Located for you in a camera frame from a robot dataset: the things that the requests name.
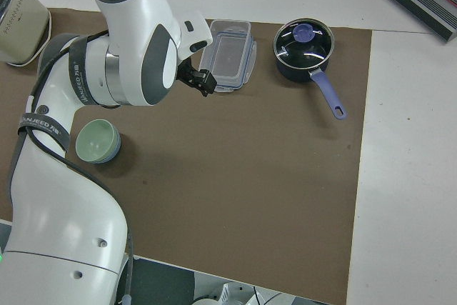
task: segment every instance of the clear plastic food container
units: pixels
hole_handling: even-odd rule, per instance
[[[217,19],[210,30],[213,43],[204,49],[199,69],[213,74],[218,92],[240,89],[248,82],[256,60],[251,23]]]

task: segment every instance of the pot lid knob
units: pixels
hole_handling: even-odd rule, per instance
[[[310,24],[299,24],[292,31],[293,37],[297,42],[307,43],[314,38],[313,27]]]

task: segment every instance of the glass lid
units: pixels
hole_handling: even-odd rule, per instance
[[[321,65],[333,51],[333,34],[320,21],[298,19],[276,34],[274,53],[285,65],[310,69]]]

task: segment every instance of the velcro strap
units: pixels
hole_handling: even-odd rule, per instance
[[[84,105],[97,105],[89,91],[86,79],[87,36],[71,42],[69,47],[69,76],[74,93]]]
[[[70,134],[55,119],[44,114],[23,114],[19,121],[19,131],[24,130],[26,127],[32,127],[47,133],[63,150],[69,150]]]

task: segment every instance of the green bowl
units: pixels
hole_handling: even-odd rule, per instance
[[[95,119],[89,122],[76,138],[76,154],[81,160],[91,164],[111,160],[120,147],[119,131],[105,119]]]

